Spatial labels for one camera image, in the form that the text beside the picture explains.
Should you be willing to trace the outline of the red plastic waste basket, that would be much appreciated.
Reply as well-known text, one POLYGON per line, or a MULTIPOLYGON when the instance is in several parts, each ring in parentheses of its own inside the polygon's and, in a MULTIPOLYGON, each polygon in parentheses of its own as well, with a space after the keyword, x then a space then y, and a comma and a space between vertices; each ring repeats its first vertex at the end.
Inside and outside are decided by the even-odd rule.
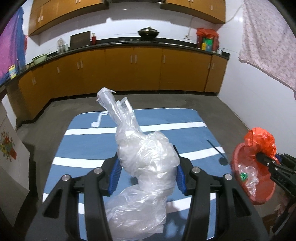
POLYGON ((255 161, 249 155, 245 144, 240 143, 236 146, 230 166, 236 180, 252 204, 262 205, 271 199, 276 184, 270 179, 267 166, 255 161))

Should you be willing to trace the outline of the blue striped table cloth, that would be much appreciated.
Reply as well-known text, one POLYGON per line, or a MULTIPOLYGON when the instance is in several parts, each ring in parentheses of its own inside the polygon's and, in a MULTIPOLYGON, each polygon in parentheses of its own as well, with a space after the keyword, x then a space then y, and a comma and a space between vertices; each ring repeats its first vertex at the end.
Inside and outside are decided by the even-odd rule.
MULTIPOLYGON (((180 156, 191 160, 209 175, 223 176, 231 172, 224 149, 205 122, 193 109, 151 108, 135 111, 142 131, 162 132, 176 146, 180 156)), ((71 121, 53 158, 44 188, 46 198, 59 179, 86 175, 115 155, 116 125, 105 111, 79 114, 71 121)), ((176 188, 168 197, 164 231, 151 240, 180 240, 186 224, 191 197, 176 188)))

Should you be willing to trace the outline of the dark green plastic bag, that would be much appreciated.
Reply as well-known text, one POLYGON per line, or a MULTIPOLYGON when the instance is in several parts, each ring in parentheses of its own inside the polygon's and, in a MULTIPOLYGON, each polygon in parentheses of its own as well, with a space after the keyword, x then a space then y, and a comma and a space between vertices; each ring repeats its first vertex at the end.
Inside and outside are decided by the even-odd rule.
POLYGON ((248 174, 245 172, 240 173, 240 178, 242 182, 246 182, 248 180, 248 174))

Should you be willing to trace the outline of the glass jar with bag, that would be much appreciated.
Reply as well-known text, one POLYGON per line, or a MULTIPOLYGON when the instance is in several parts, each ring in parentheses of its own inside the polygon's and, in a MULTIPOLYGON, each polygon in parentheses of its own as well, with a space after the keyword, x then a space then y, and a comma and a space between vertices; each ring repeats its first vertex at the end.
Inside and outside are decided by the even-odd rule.
POLYGON ((59 54, 62 54, 68 51, 68 45, 62 38, 57 40, 57 48, 58 48, 59 54))

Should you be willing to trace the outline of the pink floral hanging cloth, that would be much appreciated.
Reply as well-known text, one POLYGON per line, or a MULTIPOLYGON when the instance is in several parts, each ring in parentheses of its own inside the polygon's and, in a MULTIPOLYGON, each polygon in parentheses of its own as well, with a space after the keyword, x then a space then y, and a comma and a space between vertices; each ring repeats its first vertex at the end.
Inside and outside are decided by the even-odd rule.
POLYGON ((241 62, 295 91, 295 36, 270 1, 243 1, 241 62))

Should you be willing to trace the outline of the yellow detergent bottle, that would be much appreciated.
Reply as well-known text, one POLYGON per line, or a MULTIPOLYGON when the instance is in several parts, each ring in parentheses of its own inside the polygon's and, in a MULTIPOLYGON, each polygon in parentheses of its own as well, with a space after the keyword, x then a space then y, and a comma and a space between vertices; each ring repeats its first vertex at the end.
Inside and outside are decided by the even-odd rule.
POLYGON ((13 79, 17 76, 17 68, 16 68, 15 64, 13 64, 9 67, 9 76, 11 79, 13 79))

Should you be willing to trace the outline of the dark cutting board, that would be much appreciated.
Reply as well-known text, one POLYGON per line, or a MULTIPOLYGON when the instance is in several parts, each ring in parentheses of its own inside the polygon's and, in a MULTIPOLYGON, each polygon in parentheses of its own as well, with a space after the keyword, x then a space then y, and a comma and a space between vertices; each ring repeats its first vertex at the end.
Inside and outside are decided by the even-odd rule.
POLYGON ((90 45, 91 32, 82 32, 70 36, 70 50, 87 47, 90 45))

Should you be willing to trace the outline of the black counter top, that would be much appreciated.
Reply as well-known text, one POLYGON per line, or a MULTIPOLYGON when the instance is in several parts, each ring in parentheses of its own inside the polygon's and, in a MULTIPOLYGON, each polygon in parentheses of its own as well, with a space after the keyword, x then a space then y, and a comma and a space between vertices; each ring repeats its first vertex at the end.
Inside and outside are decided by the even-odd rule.
POLYGON ((89 45, 84 46, 77 49, 70 49, 66 51, 65 53, 59 54, 58 52, 53 52, 47 55, 46 60, 42 61, 40 64, 36 64, 33 67, 30 67, 29 69, 20 72, 14 79, 11 79, 9 75, 6 75, 5 81, 1 82, 1 89, 5 88, 11 81, 17 80, 18 78, 22 77, 24 74, 26 74, 28 71, 33 70, 34 68, 37 68, 39 66, 42 66, 48 62, 54 61, 56 59, 65 57, 67 55, 72 55, 84 51, 90 51, 95 49, 106 49, 106 48, 113 48, 113 47, 142 47, 142 46, 150 46, 150 47, 161 47, 161 48, 176 48, 176 49, 182 49, 182 50, 188 50, 188 51, 195 51, 207 55, 216 55, 218 57, 221 57, 223 59, 229 60, 230 53, 222 52, 221 54, 218 54, 216 52, 209 52, 204 51, 199 48, 197 48, 197 45, 190 42, 180 41, 180 40, 173 40, 173 39, 166 39, 166 38, 154 38, 152 40, 143 40, 140 37, 121 37, 121 38, 109 38, 109 39, 101 39, 97 41, 96 45, 89 45))

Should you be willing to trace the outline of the flower wall sticker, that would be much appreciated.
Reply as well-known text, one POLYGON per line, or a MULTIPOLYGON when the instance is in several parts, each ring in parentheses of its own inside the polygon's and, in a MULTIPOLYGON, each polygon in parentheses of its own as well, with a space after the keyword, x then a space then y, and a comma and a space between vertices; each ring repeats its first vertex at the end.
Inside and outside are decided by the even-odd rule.
POLYGON ((1 132, 1 152, 7 161, 15 160, 17 153, 14 149, 15 143, 6 131, 1 132))

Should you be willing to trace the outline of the clear plastic bag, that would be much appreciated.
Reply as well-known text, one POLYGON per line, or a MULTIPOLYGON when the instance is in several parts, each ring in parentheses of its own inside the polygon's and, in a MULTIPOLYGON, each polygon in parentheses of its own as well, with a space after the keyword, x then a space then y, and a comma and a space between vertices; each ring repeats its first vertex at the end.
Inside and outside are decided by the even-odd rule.
POLYGON ((167 198, 174 191, 180 158, 164 134, 145 134, 128 99, 117 101, 113 93, 103 87, 97 101, 117 125, 117 156, 137 184, 107 202, 106 216, 113 240, 141 240, 164 230, 167 198))

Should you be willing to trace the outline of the green basin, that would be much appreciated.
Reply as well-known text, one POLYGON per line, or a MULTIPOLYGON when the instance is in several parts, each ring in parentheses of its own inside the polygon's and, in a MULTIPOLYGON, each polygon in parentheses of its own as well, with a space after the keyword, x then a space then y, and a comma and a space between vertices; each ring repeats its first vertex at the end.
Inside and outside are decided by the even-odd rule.
POLYGON ((36 56, 32 59, 32 62, 34 63, 34 65, 40 64, 43 61, 45 61, 47 58, 47 54, 41 54, 39 56, 36 56))

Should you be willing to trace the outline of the red bag back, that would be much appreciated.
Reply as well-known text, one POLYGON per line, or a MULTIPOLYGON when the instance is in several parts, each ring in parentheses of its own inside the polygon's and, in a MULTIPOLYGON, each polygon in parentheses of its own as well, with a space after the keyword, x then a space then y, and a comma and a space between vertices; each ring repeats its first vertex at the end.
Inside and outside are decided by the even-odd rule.
POLYGON ((275 157, 275 138, 267 130, 260 127, 252 128, 244 136, 244 145, 245 152, 252 160, 255 161, 258 153, 263 153, 279 164, 278 159, 275 157))

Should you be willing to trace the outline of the wooden cabinets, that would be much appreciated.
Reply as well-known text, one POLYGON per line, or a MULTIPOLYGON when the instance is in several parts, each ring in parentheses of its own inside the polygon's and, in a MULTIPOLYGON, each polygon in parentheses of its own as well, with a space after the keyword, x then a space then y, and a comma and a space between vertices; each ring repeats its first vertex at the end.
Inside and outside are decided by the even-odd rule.
POLYGON ((190 26, 193 21, 205 25, 226 23, 226 1, 33 1, 29 18, 29 36, 80 16, 92 16, 86 25, 136 20, 145 25, 155 21, 190 26))
POLYGON ((227 58, 160 47, 83 51, 34 67, 6 87, 17 123, 32 121, 53 99, 114 91, 218 93, 227 58))

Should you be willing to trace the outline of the bubble wrap sheet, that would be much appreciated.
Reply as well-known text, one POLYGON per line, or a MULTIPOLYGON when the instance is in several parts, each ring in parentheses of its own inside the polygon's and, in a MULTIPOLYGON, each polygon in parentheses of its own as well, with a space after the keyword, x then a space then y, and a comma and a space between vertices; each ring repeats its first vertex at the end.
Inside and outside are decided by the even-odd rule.
POLYGON ((246 182, 242 182, 244 186, 247 188, 247 191, 251 196, 256 196, 256 186, 259 183, 258 179, 258 171, 253 166, 245 166, 243 164, 238 165, 239 173, 245 172, 248 174, 248 180, 246 182))

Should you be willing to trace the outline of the red bag covered appliance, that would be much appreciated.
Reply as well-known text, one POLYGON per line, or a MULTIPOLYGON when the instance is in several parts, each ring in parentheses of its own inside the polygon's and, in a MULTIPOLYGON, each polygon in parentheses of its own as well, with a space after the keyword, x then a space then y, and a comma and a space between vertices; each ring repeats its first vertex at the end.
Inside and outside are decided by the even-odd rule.
POLYGON ((216 52, 219 48, 219 35, 213 29, 197 28, 197 47, 208 52, 216 52))

